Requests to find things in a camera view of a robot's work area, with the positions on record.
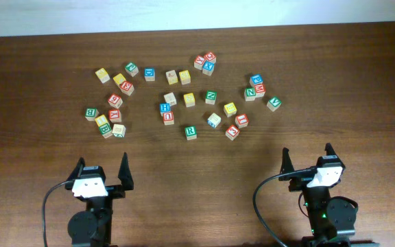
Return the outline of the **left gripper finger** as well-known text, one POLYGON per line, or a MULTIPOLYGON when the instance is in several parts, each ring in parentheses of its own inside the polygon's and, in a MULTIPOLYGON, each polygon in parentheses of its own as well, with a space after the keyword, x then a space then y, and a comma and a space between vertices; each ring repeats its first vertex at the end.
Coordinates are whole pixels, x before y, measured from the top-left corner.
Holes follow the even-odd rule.
POLYGON ((134 181, 129 168, 128 155, 126 152, 123 153, 123 158, 121 159, 118 179, 121 181, 121 185, 125 191, 134 189, 134 181))
POLYGON ((73 171, 70 173, 69 177, 67 178, 68 181, 74 181, 75 179, 80 177, 80 174, 82 173, 83 169, 85 167, 85 161, 82 157, 78 160, 75 168, 73 171))

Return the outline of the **green R letter block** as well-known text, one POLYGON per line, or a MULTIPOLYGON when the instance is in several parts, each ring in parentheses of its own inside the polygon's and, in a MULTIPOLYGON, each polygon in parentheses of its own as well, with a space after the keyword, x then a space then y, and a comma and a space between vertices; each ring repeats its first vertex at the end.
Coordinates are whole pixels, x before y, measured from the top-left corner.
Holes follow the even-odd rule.
POLYGON ((187 141, 197 138, 197 130, 195 126, 188 126, 184 129, 187 141))

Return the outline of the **yellow S letter block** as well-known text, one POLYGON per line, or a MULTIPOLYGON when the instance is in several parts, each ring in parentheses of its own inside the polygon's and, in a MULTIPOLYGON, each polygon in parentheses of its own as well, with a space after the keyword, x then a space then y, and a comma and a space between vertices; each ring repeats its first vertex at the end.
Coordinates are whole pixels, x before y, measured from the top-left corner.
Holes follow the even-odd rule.
POLYGON ((184 97, 185 106, 187 108, 195 106, 195 97, 193 93, 184 94, 183 97, 184 97))

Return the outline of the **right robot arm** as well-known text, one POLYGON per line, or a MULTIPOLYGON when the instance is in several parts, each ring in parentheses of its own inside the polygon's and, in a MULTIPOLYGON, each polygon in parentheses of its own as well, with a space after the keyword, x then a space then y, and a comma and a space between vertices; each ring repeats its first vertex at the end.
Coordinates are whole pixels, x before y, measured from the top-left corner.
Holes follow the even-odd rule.
POLYGON ((288 180, 289 191, 300 191, 307 204, 312 236, 303 237, 302 246, 350 246, 358 204, 342 196, 331 197, 329 189, 340 183, 346 166, 330 143, 325 145, 325 152, 313 167, 295 170, 289 150, 283 148, 279 181, 288 180))

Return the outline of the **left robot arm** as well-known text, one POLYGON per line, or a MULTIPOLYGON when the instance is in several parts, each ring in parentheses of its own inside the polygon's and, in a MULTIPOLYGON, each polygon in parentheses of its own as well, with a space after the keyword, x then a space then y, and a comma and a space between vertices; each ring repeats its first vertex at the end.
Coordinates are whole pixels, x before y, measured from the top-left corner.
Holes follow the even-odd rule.
POLYGON ((88 167, 80 158, 67 178, 65 189, 86 204, 86 209, 76 213, 67 226, 72 246, 104 247, 112 241, 113 201, 124 199, 127 191, 134 189, 134 181, 123 154, 118 172, 118 185, 105 185, 106 175, 101 166, 88 167))

